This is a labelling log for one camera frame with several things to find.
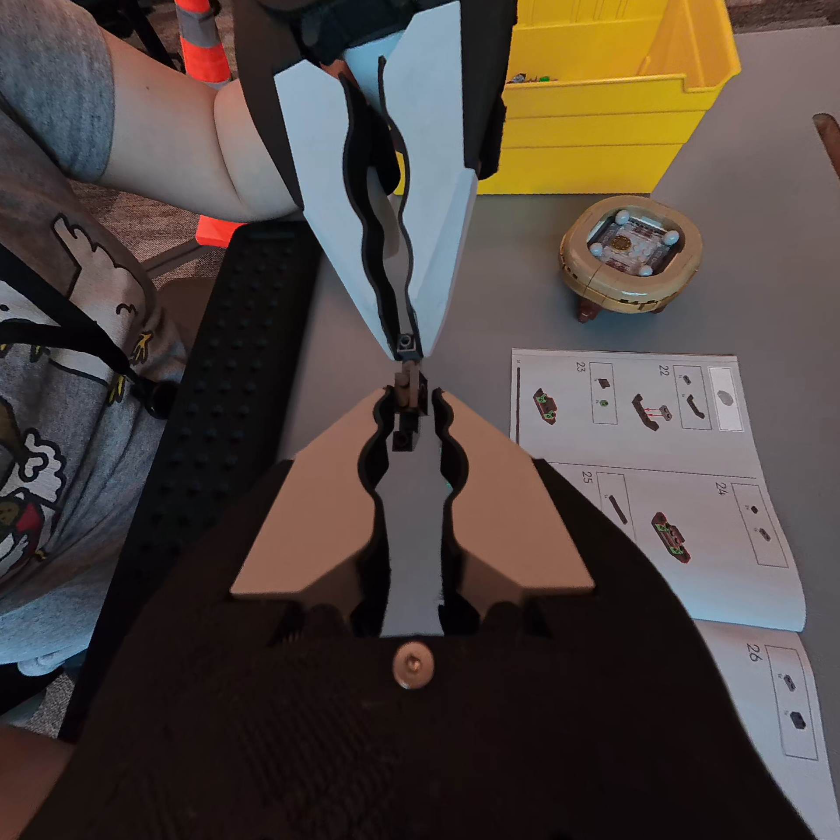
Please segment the brick instruction booklet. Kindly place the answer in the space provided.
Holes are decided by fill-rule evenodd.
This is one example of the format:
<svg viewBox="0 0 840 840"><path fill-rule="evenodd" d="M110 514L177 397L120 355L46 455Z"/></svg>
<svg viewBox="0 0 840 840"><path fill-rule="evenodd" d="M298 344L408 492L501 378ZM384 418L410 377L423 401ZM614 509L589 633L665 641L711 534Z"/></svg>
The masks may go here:
<svg viewBox="0 0 840 840"><path fill-rule="evenodd" d="M514 349L509 435L656 565L775 783L816 838L837 838L802 587L736 358Z"/></svg>

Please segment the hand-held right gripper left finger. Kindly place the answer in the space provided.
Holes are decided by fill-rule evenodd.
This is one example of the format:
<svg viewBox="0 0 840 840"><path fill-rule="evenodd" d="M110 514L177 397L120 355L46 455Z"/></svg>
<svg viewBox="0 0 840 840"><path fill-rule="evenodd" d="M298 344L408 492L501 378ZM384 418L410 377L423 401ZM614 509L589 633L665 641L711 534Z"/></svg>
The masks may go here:
<svg viewBox="0 0 840 840"><path fill-rule="evenodd" d="M382 501L393 390L377 388L294 458L230 589L244 599L330 605L379 634L391 583Z"/></svg>

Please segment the person's grey printed shirt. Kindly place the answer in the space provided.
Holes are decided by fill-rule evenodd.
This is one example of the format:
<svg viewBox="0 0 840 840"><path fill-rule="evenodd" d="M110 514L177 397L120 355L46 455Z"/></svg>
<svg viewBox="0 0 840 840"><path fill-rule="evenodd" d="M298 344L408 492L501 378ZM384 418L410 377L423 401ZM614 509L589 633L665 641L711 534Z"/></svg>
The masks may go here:
<svg viewBox="0 0 840 840"><path fill-rule="evenodd" d="M73 3L2 3L2 326L57 326L48 285L151 383L178 384L186 353L137 261L69 181L110 155L113 84L94 21ZM27 678L90 643L162 432L131 380L92 355L2 342L1 662Z"/></svg>

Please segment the person's left forearm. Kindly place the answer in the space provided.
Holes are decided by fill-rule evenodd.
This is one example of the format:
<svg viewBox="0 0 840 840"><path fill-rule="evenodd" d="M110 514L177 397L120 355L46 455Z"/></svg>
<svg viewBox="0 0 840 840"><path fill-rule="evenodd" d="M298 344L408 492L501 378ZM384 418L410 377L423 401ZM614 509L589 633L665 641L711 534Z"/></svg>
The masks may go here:
<svg viewBox="0 0 840 840"><path fill-rule="evenodd" d="M98 184L235 224L296 210L237 81L218 91L103 33L113 79L110 156Z"/></svg>

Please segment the small dark brick assembly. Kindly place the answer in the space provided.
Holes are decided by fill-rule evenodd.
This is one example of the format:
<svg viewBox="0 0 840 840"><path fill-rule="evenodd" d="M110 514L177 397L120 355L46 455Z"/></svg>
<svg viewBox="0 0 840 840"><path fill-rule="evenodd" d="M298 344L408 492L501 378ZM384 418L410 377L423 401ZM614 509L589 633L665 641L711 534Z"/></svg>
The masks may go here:
<svg viewBox="0 0 840 840"><path fill-rule="evenodd" d="M412 453L419 435L420 418L427 415L427 380L420 364L404 361L393 379L394 415L398 428L392 436L392 452Z"/></svg>

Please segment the yellow plastic bin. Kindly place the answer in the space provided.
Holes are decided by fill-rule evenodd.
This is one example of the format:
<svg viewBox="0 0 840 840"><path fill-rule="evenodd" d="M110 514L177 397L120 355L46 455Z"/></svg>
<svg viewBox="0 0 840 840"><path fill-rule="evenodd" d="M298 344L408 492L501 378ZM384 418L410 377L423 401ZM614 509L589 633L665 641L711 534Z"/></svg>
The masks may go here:
<svg viewBox="0 0 840 840"><path fill-rule="evenodd" d="M480 194L648 194L740 73L721 2L519 2Z"/></svg>

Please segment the tan round brick model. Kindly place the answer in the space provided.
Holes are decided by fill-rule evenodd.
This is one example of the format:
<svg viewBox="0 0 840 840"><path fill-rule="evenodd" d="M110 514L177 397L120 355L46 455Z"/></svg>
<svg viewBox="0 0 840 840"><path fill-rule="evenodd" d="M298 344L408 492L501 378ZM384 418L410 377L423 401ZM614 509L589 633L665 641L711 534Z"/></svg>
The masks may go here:
<svg viewBox="0 0 840 840"><path fill-rule="evenodd" d="M642 196L614 196L587 209L561 240L561 277L577 297L577 321L603 311L660 313L696 275L697 227Z"/></svg>

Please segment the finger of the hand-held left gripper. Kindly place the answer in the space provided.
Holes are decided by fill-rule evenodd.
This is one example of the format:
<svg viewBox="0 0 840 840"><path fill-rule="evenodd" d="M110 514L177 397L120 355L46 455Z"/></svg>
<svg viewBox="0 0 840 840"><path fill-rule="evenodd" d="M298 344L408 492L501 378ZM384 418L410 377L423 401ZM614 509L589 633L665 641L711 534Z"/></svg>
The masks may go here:
<svg viewBox="0 0 840 840"><path fill-rule="evenodd" d="M427 358L446 318L476 197L476 174L464 164L458 3L411 19L381 66L381 100L404 146L405 313Z"/></svg>
<svg viewBox="0 0 840 840"><path fill-rule="evenodd" d="M284 56L274 83L303 216L372 335L396 360L400 313L384 267L400 247L390 131L349 70L330 75L295 59Z"/></svg>

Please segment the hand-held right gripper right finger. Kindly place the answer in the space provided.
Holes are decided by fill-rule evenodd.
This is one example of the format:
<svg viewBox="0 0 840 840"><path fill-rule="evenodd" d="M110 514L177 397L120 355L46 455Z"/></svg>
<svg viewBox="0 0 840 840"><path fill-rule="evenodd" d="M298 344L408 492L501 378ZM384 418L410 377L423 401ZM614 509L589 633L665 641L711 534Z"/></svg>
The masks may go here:
<svg viewBox="0 0 840 840"><path fill-rule="evenodd" d="M500 603L587 595L594 582L531 457L475 412L434 392L443 511L439 624L474 632Z"/></svg>

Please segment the brown rounded object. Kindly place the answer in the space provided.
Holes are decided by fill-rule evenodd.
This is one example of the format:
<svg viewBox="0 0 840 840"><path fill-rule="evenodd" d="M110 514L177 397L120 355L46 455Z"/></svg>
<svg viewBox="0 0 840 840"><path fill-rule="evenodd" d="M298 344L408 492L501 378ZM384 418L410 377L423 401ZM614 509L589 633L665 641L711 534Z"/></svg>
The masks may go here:
<svg viewBox="0 0 840 840"><path fill-rule="evenodd" d="M837 121L829 113L812 116L812 123L821 141L832 169L840 176L840 130Z"/></svg>

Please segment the orange traffic cone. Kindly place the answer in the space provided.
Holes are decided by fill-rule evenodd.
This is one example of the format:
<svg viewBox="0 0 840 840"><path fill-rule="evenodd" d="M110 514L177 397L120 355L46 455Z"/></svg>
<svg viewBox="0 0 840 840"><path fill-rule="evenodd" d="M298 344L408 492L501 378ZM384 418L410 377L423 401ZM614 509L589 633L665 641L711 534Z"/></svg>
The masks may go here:
<svg viewBox="0 0 840 840"><path fill-rule="evenodd" d="M174 6L186 74L219 90L232 74L215 24L217 3L174 2ZM237 227L239 224L200 216L195 241L200 246L225 249Z"/></svg>

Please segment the grey desk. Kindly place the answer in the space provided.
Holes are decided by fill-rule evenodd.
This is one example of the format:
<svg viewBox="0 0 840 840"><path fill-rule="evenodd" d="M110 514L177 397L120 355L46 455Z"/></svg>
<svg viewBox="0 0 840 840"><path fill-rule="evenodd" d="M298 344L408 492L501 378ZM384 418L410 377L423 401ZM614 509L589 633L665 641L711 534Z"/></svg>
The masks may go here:
<svg viewBox="0 0 840 840"><path fill-rule="evenodd" d="M481 197L423 365L509 435L511 351L734 357L771 505L805 598L837 802L837 178L812 116L837 118L837 26L736 37L741 73L653 198L693 222L699 272L660 315L575 320L562 235L597 198Z"/></svg>

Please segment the person's right forearm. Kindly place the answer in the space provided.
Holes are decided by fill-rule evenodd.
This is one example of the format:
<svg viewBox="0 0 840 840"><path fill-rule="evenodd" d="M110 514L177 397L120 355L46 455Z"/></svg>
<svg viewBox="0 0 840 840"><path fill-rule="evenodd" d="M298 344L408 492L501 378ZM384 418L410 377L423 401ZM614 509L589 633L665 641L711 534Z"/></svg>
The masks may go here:
<svg viewBox="0 0 840 840"><path fill-rule="evenodd" d="M64 772L74 748L18 728L1 728L1 839L15 839Z"/></svg>

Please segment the black studded baseplate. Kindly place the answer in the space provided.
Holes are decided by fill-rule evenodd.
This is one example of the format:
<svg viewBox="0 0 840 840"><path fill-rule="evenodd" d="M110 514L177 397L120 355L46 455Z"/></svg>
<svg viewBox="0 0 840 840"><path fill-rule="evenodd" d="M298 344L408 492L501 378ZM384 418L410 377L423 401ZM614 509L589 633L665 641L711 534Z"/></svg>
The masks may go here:
<svg viewBox="0 0 840 840"><path fill-rule="evenodd" d="M77 740L110 662L179 558L275 463L315 287L302 219L239 228L58 732Z"/></svg>

